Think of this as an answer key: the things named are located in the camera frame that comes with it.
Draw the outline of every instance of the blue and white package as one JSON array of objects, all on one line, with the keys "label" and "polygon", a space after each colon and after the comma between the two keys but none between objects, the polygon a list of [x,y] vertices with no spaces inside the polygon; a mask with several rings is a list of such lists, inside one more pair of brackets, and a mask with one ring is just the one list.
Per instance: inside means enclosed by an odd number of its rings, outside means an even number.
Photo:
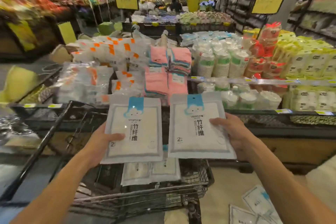
[{"label": "blue and white package", "polygon": [[162,161],[160,99],[113,94],[109,102],[105,133],[125,133],[125,138],[110,142],[101,164]]},{"label": "blue and white package", "polygon": [[168,156],[170,158],[236,159],[227,133],[210,123],[225,118],[220,92],[170,98]]}]

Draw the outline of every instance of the hand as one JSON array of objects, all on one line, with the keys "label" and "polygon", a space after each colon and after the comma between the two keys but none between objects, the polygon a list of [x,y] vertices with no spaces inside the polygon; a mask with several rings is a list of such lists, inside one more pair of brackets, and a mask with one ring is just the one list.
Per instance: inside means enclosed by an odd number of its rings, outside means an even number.
[{"label": "hand", "polygon": [[77,154],[87,163],[88,170],[96,167],[101,162],[109,142],[120,141],[125,137],[125,134],[105,134],[105,126],[106,122],[93,132],[85,147]]},{"label": "hand", "polygon": [[230,143],[236,152],[238,160],[246,160],[245,149],[250,140],[256,137],[245,127],[244,123],[235,115],[225,113],[226,119],[210,119],[212,125],[221,125],[229,134]]}]

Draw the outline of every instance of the person's left hand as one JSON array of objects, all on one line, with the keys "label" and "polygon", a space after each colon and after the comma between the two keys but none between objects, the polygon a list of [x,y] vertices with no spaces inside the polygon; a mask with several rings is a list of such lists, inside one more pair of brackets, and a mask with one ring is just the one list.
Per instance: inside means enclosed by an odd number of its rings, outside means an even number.
[{"label": "person's left hand", "polygon": [[125,137],[125,134],[105,134],[105,126],[106,122],[93,132],[85,147],[77,154],[87,163],[88,169],[97,166],[101,162],[109,142],[120,141]]}]

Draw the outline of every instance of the forearm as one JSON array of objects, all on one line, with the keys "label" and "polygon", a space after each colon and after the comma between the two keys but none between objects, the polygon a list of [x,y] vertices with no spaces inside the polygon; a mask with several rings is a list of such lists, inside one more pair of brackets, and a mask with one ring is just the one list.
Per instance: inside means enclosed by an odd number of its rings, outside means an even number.
[{"label": "forearm", "polygon": [[10,224],[61,223],[87,171],[85,158],[81,155],[73,157],[40,196],[20,212]]},{"label": "forearm", "polygon": [[283,223],[336,223],[336,214],[296,182],[294,176],[261,140],[250,138],[245,153]]}]

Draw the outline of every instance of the shopping cart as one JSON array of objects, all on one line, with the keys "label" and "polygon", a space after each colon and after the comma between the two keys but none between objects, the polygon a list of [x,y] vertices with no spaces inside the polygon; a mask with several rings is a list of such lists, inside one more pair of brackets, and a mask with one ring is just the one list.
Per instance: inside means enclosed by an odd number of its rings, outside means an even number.
[{"label": "shopping cart", "polygon": [[[25,178],[36,160],[46,154],[61,156],[61,161],[53,170],[50,181],[61,168],[81,150],[93,131],[107,118],[106,112],[85,105],[85,113],[80,120],[74,120],[72,131],[62,131],[66,117],[74,113],[76,106],[71,101],[59,115],[54,126],[48,131],[36,152],[27,162],[23,172],[16,180],[16,187]],[[164,117],[162,126],[169,126],[169,117]],[[132,216],[162,212],[197,204],[204,197],[209,186],[214,183],[207,160],[180,159],[181,180],[151,183],[148,185],[121,186],[123,164],[99,165],[90,170],[83,178],[70,208],[71,212],[110,218],[116,223]],[[8,198],[17,190],[11,186],[6,192]]]}]

